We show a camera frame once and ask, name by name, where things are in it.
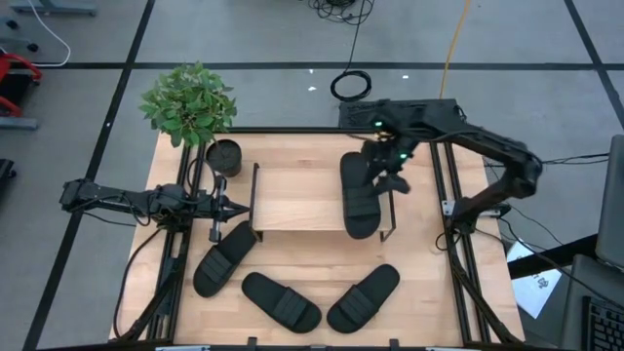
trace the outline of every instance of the white paper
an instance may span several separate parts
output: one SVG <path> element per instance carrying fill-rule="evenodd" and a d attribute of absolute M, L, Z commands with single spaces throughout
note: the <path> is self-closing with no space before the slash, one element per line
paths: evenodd
<path fill-rule="evenodd" d="M 532 255 L 533 253 L 520 243 L 515 243 L 507 253 L 507 262 Z M 544 308 L 548 297 L 555 289 L 562 274 L 557 269 L 551 269 L 532 276 L 512 281 L 516 302 L 531 317 L 537 318 Z"/>

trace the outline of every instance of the keyboard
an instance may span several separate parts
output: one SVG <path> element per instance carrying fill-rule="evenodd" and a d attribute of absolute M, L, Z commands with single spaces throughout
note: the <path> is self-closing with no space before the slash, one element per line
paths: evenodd
<path fill-rule="evenodd" d="M 584 350 L 624 351 L 624 311 L 610 303 L 583 297 Z"/>

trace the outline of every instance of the gray floor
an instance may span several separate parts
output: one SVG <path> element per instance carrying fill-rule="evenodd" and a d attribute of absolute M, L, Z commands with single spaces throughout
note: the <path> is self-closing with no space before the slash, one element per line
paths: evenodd
<path fill-rule="evenodd" d="M 44 17 L 72 47 L 71 62 L 124 62 L 146 0 L 101 0 L 96 18 Z M 618 0 L 575 0 L 604 62 L 624 62 Z M 354 61 L 444 61 L 461 0 L 377 2 L 362 26 Z M 36 61 L 58 61 L 63 47 L 32 16 L 18 16 L 0 0 L 0 15 L 22 26 L 41 51 L 5 46 Z M 355 28 L 318 19 L 305 1 L 156 0 L 137 62 L 312 62 L 306 69 L 230 69 L 218 73 L 239 101 L 236 126 L 336 126 L 338 101 L 329 92 L 340 70 L 313 62 L 348 59 Z M 0 35 L 5 34 L 2 28 Z M 590 63 L 563 0 L 475 0 L 454 61 Z M 139 95 L 160 70 L 132 72 L 97 173 L 97 181 L 141 189 L 156 135 L 137 110 Z M 370 69 L 378 98 L 433 98 L 440 70 Z M 0 157 L 17 162 L 19 177 L 0 203 L 0 344 L 21 349 L 69 216 L 58 205 L 62 184 L 85 174 L 119 69 L 44 70 L 24 107 L 37 132 L 0 131 Z M 624 92 L 624 72 L 608 73 Z M 356 93 L 360 82 L 339 85 Z M 446 97 L 457 98 L 469 121 L 525 141 L 543 159 L 606 152 L 622 126 L 598 74 L 583 71 L 459 71 L 448 76 Z M 569 242 L 596 232 L 605 164 L 551 166 L 532 198 L 514 201 L 526 215 Z M 131 221 L 120 215 L 109 218 Z M 557 244 L 511 212 L 526 241 Z M 133 229 L 84 218 L 39 347 L 103 342 L 108 337 Z M 528 337 L 557 342 L 558 287 L 539 327 L 523 316 Z"/>

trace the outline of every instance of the yellow cable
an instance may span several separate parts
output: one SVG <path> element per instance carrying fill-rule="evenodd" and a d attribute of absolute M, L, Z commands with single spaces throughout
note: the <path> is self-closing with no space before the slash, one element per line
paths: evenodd
<path fill-rule="evenodd" d="M 450 43 L 450 48 L 448 48 L 447 61 L 445 62 L 445 71 L 442 74 L 442 86 L 440 87 L 440 96 L 438 98 L 442 98 L 445 93 L 445 85 L 447 84 L 447 72 L 449 72 L 449 62 L 450 58 L 452 58 L 452 54 L 455 52 L 455 45 L 457 44 L 457 37 L 459 36 L 459 32 L 461 31 L 461 27 L 464 24 L 464 20 L 466 19 L 466 14 L 468 14 L 468 8 L 470 8 L 470 1 L 466 0 L 466 4 L 464 5 L 464 12 L 461 14 L 461 18 L 459 19 L 459 23 L 457 24 L 457 28 L 455 29 L 455 34 L 452 36 L 452 42 Z"/>

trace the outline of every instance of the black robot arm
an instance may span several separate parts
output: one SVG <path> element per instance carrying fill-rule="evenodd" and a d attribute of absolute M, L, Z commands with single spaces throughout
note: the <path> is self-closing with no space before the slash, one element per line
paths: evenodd
<path fill-rule="evenodd" d="M 408 192 L 407 182 L 398 176 L 403 164 L 423 141 L 448 141 L 503 164 L 503 177 L 479 194 L 456 199 L 451 226 L 474 231 L 479 214 L 510 197 L 525 198 L 535 193 L 542 163 L 522 142 L 499 136 L 466 122 L 454 99 L 429 103 L 408 117 L 399 117 L 389 105 L 377 108 L 370 122 L 377 141 L 365 141 L 362 153 L 369 161 L 369 179 L 377 176 L 378 193 L 389 190 Z"/>
<path fill-rule="evenodd" d="M 220 223 L 248 212 L 249 208 L 230 201 L 224 195 L 227 180 L 223 176 L 217 176 L 215 183 L 214 196 L 207 194 L 206 190 L 200 190 L 197 197 L 191 198 L 177 184 L 159 185 L 153 190 L 135 192 L 77 179 L 63 186 L 60 203 L 70 213 L 107 209 L 135 217 L 148 217 L 155 220 L 159 227 L 171 231 L 183 230 L 194 218 L 211 218 L 213 228 L 210 241 L 218 243 L 221 237 Z"/>

